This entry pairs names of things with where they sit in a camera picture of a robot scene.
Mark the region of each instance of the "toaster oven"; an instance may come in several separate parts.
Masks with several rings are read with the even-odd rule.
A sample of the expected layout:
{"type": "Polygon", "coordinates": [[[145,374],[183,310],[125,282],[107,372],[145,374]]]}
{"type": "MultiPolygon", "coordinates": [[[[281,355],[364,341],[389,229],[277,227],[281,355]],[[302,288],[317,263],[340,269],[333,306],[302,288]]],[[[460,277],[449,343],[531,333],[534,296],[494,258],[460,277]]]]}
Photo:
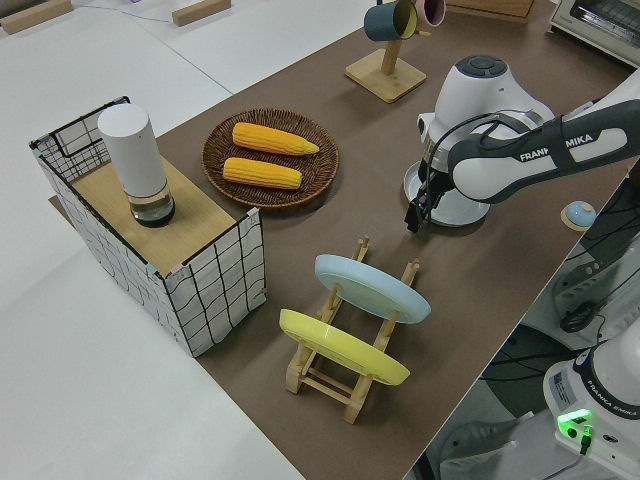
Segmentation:
{"type": "Polygon", "coordinates": [[[638,0],[558,0],[551,26],[640,66],[638,0]]]}

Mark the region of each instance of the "blue plate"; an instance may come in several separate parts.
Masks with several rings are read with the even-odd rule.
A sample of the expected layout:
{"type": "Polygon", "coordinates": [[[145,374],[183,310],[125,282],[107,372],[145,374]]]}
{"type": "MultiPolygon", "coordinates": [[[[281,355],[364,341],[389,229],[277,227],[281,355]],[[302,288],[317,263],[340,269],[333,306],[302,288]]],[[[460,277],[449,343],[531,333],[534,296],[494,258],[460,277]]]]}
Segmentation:
{"type": "Polygon", "coordinates": [[[316,257],[316,277],[328,289],[365,312],[399,323],[419,323],[431,313],[429,303],[413,288],[370,265],[337,255],[316,257]]]}

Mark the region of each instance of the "corn cob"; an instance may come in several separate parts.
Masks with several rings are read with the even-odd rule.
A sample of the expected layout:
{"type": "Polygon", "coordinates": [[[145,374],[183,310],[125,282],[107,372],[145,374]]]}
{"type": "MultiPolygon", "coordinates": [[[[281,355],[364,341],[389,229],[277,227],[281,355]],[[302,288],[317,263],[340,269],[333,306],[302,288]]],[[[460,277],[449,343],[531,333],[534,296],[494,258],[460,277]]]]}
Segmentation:
{"type": "Polygon", "coordinates": [[[240,157],[227,158],[222,177],[229,182],[287,190],[300,188],[302,183],[302,172],[299,170],[240,157]]]}
{"type": "Polygon", "coordinates": [[[232,136],[235,145],[261,152],[301,156],[320,150],[317,145],[299,135],[255,123],[236,123],[232,136]]]}

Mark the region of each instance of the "green light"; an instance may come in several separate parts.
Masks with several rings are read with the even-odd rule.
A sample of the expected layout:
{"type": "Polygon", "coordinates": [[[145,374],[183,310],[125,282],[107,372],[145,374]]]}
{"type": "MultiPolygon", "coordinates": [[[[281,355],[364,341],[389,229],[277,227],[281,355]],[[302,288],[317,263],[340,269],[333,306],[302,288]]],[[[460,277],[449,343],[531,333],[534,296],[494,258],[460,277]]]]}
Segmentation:
{"type": "MultiPolygon", "coordinates": [[[[591,418],[591,410],[586,408],[581,408],[579,410],[575,410],[569,413],[563,413],[562,415],[558,415],[558,428],[564,435],[568,435],[568,430],[574,424],[581,424],[585,422],[588,418],[591,418]]],[[[591,435],[591,427],[589,425],[585,425],[584,428],[585,435],[591,435]]]]}

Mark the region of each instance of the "mug holder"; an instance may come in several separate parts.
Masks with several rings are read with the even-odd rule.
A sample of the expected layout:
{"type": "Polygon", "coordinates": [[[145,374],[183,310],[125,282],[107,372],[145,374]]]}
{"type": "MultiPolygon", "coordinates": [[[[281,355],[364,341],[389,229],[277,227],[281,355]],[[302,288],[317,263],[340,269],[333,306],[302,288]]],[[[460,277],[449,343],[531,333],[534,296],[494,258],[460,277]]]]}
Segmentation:
{"type": "Polygon", "coordinates": [[[349,65],[345,74],[385,102],[393,103],[427,79],[425,73],[398,58],[401,46],[402,40],[389,41],[386,48],[349,65]]]}

